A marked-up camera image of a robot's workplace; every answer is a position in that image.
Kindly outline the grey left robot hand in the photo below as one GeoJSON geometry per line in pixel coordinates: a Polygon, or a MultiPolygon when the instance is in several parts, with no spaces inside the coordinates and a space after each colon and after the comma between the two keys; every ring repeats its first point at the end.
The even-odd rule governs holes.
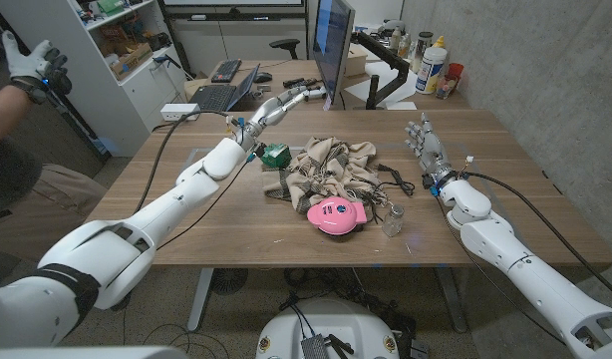
{"type": "Polygon", "coordinates": [[[305,100],[307,94],[307,88],[301,86],[287,90],[263,103],[247,121],[242,132],[236,135],[240,146],[246,152],[250,151],[264,129],[279,124],[289,110],[305,100]]]}

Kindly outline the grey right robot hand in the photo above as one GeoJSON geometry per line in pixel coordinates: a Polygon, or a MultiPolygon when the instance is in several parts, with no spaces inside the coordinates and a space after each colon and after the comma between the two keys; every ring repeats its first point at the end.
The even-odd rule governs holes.
{"type": "Polygon", "coordinates": [[[420,125],[408,122],[405,131],[411,137],[405,140],[405,143],[420,161],[420,167],[424,171],[423,186],[425,189],[433,186],[441,190],[445,184],[457,177],[457,172],[449,161],[446,148],[435,134],[425,112],[421,114],[420,125]]]}

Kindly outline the person's white gloved hand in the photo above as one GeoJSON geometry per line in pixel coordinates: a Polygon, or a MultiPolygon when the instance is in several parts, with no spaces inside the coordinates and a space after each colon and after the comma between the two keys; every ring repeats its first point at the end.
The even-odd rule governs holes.
{"type": "Polygon", "coordinates": [[[42,104],[52,93],[68,95],[72,82],[64,67],[68,58],[49,40],[38,44],[28,55],[22,55],[18,42],[10,31],[2,33],[11,85],[27,93],[35,104],[42,104]]]}

